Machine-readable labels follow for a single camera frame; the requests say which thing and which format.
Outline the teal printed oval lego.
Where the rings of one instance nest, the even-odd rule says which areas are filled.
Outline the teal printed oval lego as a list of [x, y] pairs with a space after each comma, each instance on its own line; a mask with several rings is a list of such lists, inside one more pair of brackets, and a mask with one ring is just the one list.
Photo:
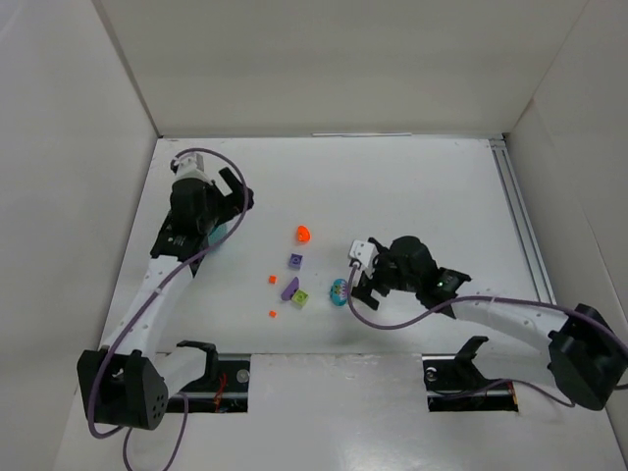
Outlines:
[[330, 291], [330, 300], [336, 307], [342, 307], [347, 303], [347, 280], [336, 279], [333, 281]]

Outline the purple square lego brick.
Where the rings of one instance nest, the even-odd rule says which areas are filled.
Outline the purple square lego brick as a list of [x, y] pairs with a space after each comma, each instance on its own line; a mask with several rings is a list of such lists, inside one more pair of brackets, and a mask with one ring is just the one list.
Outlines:
[[303, 256], [301, 254], [292, 253], [288, 259], [288, 266], [291, 269], [299, 270], [302, 266]]

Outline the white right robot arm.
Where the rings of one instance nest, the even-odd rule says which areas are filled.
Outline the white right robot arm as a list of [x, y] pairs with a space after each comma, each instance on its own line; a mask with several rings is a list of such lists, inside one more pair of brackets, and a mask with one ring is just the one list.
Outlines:
[[461, 295], [471, 282], [463, 272], [441, 267], [416, 236], [405, 235], [384, 246], [370, 237], [356, 239], [348, 251], [351, 269], [346, 299], [377, 310], [393, 291], [411, 293], [424, 313], [393, 324], [411, 327], [435, 314], [479, 324], [519, 340], [545, 358], [549, 379], [562, 393], [560, 404], [589, 410], [605, 408], [611, 395], [626, 390], [627, 345], [596, 308], [504, 297], [488, 289]]

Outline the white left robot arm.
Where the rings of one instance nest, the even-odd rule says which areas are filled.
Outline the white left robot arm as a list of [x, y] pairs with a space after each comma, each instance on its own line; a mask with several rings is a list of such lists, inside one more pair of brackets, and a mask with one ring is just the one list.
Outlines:
[[219, 374], [212, 343], [182, 340], [158, 357], [157, 349], [176, 304], [194, 280], [205, 257], [229, 239], [210, 237], [226, 223], [239, 226], [254, 204], [254, 192], [241, 170], [231, 164], [219, 175], [223, 193], [200, 165], [176, 165], [170, 208], [150, 251], [147, 270], [129, 311], [96, 349], [85, 350], [77, 371], [90, 434], [103, 440], [110, 426], [153, 430], [170, 399], [198, 380], [213, 382]]

